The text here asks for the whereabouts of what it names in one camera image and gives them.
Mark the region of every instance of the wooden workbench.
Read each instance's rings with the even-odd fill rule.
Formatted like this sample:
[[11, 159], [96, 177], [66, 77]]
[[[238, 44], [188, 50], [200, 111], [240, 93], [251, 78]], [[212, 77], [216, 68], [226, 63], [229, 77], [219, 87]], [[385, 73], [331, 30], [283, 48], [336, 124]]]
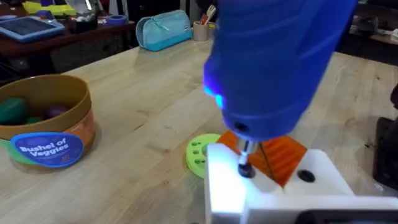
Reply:
[[[0, 151], [0, 223], [204, 224], [203, 180], [185, 146], [226, 128], [202, 90], [211, 42], [142, 49], [68, 72], [89, 83], [97, 120], [92, 152], [53, 173], [15, 168]], [[394, 118], [397, 68], [335, 54], [292, 136], [324, 149], [357, 194], [384, 194], [371, 177], [378, 116]]]

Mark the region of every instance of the drill bit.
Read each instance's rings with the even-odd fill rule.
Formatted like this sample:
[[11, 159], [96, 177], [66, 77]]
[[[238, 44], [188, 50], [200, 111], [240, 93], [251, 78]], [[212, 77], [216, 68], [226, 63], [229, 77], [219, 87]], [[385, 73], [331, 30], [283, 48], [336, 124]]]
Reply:
[[259, 143], [256, 141], [248, 141], [245, 139], [238, 139], [238, 149], [241, 151], [241, 155], [238, 159], [239, 165], [246, 165], [248, 163], [248, 155], [254, 153]]

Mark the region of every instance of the blue power drill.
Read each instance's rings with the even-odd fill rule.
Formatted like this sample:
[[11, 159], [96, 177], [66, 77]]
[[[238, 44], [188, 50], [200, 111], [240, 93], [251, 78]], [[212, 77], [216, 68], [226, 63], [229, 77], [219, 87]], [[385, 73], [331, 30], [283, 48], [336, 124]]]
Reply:
[[294, 129], [317, 90], [357, 0], [219, 0], [205, 92], [242, 141], [239, 165], [261, 141]]

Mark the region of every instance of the black hole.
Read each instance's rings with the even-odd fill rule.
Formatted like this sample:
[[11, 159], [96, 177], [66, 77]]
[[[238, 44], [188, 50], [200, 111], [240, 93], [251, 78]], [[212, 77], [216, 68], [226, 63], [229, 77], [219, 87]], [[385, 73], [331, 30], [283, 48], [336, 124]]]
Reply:
[[249, 127], [239, 122], [235, 122], [235, 129], [241, 132], [249, 132]]
[[314, 183], [315, 181], [315, 176], [311, 171], [308, 170], [299, 170], [297, 171], [297, 175], [300, 179], [307, 183]]
[[246, 164], [246, 165], [239, 164], [238, 172], [239, 172], [239, 174], [241, 174], [242, 177], [245, 177], [245, 178], [252, 178], [255, 175], [254, 169], [250, 164]]

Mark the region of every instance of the pen holder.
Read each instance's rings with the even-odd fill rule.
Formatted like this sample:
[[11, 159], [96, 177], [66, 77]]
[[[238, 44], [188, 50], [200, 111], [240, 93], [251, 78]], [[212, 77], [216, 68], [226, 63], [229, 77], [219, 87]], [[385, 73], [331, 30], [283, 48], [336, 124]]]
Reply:
[[209, 25], [202, 25], [200, 21], [193, 23], [193, 40], [206, 41], [209, 39]]

